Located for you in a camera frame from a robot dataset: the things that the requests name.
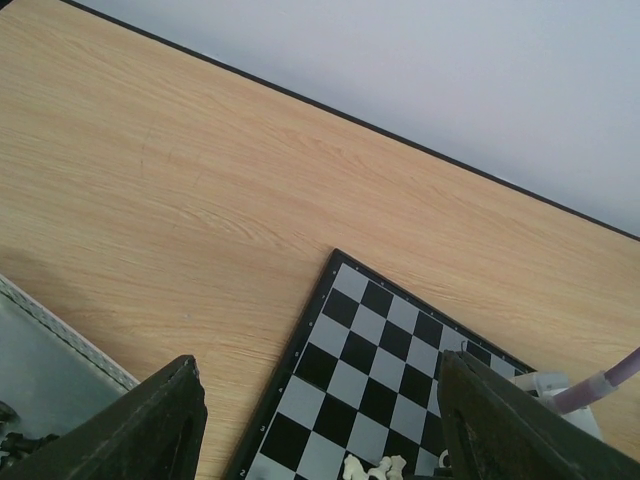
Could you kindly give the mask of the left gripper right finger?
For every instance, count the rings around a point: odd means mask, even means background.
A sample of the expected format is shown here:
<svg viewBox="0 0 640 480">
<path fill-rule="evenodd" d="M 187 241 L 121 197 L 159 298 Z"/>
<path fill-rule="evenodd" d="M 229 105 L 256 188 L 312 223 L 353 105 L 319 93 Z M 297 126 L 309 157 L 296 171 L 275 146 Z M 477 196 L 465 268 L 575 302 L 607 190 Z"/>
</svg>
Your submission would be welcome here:
<svg viewBox="0 0 640 480">
<path fill-rule="evenodd" d="M 637 479 L 639 463 L 467 352 L 445 351 L 438 402 L 454 479 Z"/>
</svg>

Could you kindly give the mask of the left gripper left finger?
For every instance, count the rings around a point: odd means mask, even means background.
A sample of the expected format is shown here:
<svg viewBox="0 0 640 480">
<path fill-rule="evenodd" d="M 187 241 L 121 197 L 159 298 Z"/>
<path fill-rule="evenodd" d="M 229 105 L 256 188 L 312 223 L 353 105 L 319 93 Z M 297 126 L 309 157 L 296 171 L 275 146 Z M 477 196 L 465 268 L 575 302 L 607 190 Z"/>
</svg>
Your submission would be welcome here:
<svg viewBox="0 0 640 480">
<path fill-rule="evenodd" d="M 196 359 L 181 355 L 112 405 L 1 469 L 3 479 L 193 479 L 207 421 Z"/>
</svg>

